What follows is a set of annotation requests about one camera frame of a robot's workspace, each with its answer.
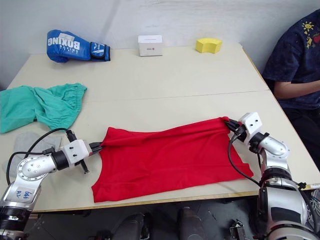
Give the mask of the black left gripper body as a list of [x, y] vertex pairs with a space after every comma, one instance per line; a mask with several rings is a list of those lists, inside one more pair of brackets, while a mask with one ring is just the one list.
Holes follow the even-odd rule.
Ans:
[[[91, 152], [92, 152], [93, 154], [95, 154], [95, 153], [98, 152], [98, 142], [92, 142], [92, 143], [90, 143], [90, 144], [89, 144], [89, 147], [90, 147]], [[81, 165], [81, 167], [82, 167], [83, 172], [84, 172], [85, 175], [90, 172], [90, 171], [88, 170], [88, 167], [87, 167], [84, 159], [80, 160], [80, 161], [79, 161], [79, 164]]]

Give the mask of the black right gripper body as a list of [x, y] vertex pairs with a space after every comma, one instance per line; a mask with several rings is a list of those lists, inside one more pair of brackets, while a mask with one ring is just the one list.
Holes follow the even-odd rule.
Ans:
[[239, 121], [236, 121], [236, 125], [232, 125], [234, 127], [234, 131], [231, 131], [235, 134], [236, 139], [241, 141], [242, 143], [245, 142], [245, 139], [247, 138], [246, 130], [244, 124], [240, 123]]

